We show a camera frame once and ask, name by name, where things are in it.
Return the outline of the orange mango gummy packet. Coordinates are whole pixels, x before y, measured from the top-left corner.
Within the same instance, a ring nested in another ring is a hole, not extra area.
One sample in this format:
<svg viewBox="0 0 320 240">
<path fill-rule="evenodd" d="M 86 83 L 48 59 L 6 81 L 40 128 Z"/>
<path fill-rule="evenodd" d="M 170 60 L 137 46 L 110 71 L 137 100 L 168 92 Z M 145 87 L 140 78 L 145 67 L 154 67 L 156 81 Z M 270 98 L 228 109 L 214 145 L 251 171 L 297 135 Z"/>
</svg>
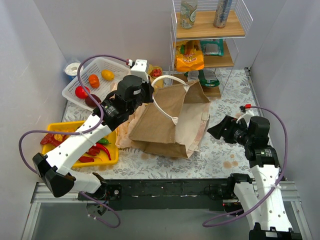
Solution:
<svg viewBox="0 0 320 240">
<path fill-rule="evenodd" d="M 204 54 L 199 40 L 178 41 L 175 45 L 175 63 L 178 72 L 203 70 Z"/>
</svg>

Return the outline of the clear glass bottle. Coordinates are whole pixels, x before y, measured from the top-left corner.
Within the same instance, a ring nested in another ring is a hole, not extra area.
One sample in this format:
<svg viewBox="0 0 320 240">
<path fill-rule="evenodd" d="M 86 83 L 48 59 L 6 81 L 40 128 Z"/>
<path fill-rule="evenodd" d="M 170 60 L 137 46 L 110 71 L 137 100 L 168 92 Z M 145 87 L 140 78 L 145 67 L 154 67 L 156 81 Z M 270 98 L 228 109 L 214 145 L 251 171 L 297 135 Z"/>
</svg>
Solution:
<svg viewBox="0 0 320 240">
<path fill-rule="evenodd" d="M 198 8 L 197 0 L 182 0 L 180 3 L 180 26 L 183 29 L 190 29 L 194 26 Z"/>
</svg>

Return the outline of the brown burlap tote bag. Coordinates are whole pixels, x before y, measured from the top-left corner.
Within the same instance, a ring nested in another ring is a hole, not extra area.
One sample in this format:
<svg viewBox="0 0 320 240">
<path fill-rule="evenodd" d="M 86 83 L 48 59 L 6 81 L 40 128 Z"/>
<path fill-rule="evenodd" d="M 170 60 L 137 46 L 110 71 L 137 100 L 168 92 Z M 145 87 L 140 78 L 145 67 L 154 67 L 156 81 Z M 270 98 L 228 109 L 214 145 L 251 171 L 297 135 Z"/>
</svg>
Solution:
<svg viewBox="0 0 320 240">
<path fill-rule="evenodd" d="M 177 83 L 155 91 L 129 138 L 145 153 L 188 159 L 200 149 L 211 102 L 198 80 L 168 78 Z"/>
</svg>

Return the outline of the peach plastic grocery bag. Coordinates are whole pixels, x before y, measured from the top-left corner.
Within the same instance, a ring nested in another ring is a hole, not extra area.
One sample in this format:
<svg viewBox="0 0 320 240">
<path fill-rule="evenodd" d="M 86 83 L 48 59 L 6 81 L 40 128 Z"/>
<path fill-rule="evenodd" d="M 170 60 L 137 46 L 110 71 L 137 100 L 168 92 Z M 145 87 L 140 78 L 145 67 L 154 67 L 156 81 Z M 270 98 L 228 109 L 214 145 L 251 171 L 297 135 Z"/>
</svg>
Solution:
<svg viewBox="0 0 320 240">
<path fill-rule="evenodd" d="M 135 127 L 135 125 L 137 124 L 140 117 L 142 116 L 147 105 L 147 103 L 143 103 L 141 106 L 139 106 L 135 110 L 135 112 L 129 116 L 128 120 L 122 123 L 120 126 L 118 126 L 115 130 L 117 134 L 115 145 L 119 149 L 138 148 L 137 145 L 129 138 L 129 135 Z"/>
</svg>

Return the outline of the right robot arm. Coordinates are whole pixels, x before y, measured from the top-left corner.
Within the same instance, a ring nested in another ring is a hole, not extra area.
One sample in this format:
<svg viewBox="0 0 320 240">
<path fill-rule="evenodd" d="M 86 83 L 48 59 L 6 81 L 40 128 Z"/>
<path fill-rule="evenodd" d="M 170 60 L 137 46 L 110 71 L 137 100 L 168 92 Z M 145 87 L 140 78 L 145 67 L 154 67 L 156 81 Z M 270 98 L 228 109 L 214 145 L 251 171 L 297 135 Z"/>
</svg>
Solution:
<svg viewBox="0 0 320 240">
<path fill-rule="evenodd" d="M 244 147 L 255 184 L 246 174 L 233 173 L 228 188 L 238 198 L 243 216 L 250 225 L 250 240 L 301 240 L 287 216 L 279 181 L 280 165 L 276 150 L 269 145 L 270 122 L 252 116 L 249 122 L 226 116 L 207 131 L 215 139 Z"/>
</svg>

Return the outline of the teal snack packet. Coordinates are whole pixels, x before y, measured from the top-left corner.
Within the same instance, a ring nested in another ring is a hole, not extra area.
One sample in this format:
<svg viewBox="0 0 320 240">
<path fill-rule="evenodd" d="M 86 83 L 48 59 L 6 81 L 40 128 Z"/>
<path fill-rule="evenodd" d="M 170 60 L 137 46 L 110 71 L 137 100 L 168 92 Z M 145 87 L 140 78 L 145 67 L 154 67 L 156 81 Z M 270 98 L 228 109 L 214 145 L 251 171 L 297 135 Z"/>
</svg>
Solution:
<svg viewBox="0 0 320 240">
<path fill-rule="evenodd" d="M 200 46 L 205 56 L 218 56 L 224 55 L 224 41 L 222 38 L 200 40 Z"/>
</svg>

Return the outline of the silver drink can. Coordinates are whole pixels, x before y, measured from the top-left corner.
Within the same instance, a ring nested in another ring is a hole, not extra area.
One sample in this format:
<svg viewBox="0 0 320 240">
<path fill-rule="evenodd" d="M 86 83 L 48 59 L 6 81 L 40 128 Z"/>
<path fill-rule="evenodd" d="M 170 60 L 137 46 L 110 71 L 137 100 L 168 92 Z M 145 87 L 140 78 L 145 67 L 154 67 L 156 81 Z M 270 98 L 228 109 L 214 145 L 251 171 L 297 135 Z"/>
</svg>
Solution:
<svg viewBox="0 0 320 240">
<path fill-rule="evenodd" d="M 216 28 L 224 28 L 231 10 L 232 0 L 219 0 L 215 11 L 213 26 Z"/>
</svg>

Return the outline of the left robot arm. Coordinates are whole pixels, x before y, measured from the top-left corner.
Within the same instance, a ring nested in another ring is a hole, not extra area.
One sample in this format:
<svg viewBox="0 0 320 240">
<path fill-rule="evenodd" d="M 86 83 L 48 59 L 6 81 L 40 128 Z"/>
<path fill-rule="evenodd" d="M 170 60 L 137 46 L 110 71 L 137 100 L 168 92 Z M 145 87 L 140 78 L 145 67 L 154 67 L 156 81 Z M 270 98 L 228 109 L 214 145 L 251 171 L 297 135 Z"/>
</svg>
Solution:
<svg viewBox="0 0 320 240">
<path fill-rule="evenodd" d="M 74 136 L 45 155 L 37 153 L 32 158 L 38 175 L 54 197 L 62 197 L 69 191 L 103 197 L 107 192 L 105 180 L 97 173 L 73 171 L 72 166 L 101 138 L 126 122 L 139 106 L 151 103 L 153 92 L 147 75 L 126 75 L 117 84 L 115 93 L 107 95 L 102 108 L 96 108 Z"/>
</svg>

